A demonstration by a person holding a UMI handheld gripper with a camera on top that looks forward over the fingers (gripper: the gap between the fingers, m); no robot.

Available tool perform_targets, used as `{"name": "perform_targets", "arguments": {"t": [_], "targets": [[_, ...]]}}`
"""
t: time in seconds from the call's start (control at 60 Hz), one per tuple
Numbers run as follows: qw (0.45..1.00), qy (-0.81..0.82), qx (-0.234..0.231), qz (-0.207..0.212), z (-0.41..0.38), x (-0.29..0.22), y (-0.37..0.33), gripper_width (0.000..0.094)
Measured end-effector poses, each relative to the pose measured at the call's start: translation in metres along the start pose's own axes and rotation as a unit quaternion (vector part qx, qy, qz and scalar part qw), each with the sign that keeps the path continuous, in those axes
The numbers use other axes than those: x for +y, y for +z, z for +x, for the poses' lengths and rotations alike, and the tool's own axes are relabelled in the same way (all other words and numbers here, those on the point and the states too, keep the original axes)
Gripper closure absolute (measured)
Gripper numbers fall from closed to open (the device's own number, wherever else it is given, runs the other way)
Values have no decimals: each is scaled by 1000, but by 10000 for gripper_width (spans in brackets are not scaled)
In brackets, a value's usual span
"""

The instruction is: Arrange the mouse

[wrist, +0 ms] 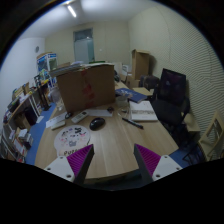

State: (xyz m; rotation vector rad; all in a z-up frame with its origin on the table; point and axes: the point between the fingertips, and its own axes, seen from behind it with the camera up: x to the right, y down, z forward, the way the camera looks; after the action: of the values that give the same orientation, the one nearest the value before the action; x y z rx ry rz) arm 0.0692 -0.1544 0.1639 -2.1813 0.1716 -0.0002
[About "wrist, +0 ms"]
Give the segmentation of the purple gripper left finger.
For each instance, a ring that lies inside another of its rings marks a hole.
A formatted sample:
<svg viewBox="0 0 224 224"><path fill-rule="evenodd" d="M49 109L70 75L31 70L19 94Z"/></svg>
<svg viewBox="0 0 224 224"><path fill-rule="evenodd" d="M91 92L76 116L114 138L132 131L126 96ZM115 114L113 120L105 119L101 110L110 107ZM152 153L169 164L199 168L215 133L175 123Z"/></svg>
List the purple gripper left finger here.
<svg viewBox="0 0 224 224"><path fill-rule="evenodd" d="M85 181L93 156L94 145L91 144L74 152L68 157L59 156L45 168L45 171L75 184L82 185Z"/></svg>

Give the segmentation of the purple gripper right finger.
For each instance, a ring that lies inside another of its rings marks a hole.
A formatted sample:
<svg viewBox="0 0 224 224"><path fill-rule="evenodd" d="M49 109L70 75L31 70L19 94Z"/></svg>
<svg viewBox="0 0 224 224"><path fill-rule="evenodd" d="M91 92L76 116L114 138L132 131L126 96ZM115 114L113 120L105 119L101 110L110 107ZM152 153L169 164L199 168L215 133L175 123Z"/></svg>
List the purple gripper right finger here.
<svg viewBox="0 0 224 224"><path fill-rule="evenodd" d="M160 156L139 144L134 145L134 156L145 183L152 183L182 169L170 156Z"/></svg>

